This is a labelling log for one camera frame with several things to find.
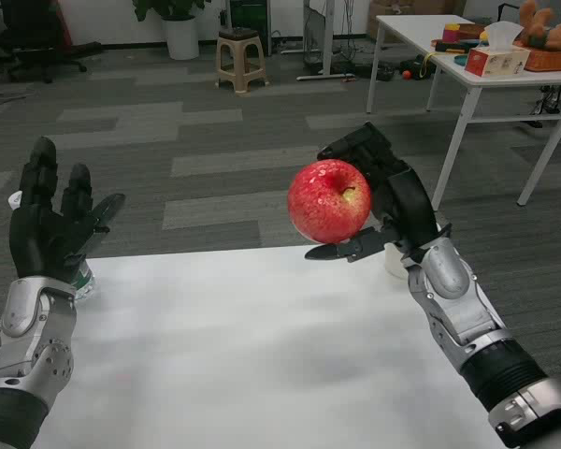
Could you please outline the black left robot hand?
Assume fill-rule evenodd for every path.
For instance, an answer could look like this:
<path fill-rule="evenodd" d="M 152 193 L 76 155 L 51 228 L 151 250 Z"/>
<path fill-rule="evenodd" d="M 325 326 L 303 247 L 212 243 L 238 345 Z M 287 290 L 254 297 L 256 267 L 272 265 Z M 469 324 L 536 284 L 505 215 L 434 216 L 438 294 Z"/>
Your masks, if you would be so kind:
<path fill-rule="evenodd" d="M 24 165 L 20 206 L 12 212 L 9 249 L 18 276 L 43 276 L 73 282 L 81 264 L 110 232 L 125 195 L 117 193 L 95 205 L 89 168 L 72 167 L 61 208 L 52 200 L 58 184 L 56 147 L 39 138 Z"/>

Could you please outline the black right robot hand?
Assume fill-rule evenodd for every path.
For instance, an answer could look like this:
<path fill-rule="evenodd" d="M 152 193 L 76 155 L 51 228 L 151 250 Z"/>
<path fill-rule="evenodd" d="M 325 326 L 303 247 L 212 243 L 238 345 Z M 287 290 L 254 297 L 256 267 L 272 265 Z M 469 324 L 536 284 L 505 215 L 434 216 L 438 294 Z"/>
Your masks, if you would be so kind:
<path fill-rule="evenodd" d="M 371 212 L 381 228 L 368 227 L 345 242 L 316 246 L 305 254 L 306 259 L 352 263 L 394 243 L 402 253 L 414 253 L 419 262 L 424 245 L 450 235 L 449 230 L 438 230 L 431 201 L 415 170 L 393 153 L 391 142 L 372 123 L 326 145 L 317 159 L 338 159 L 359 170 L 371 189 Z"/>

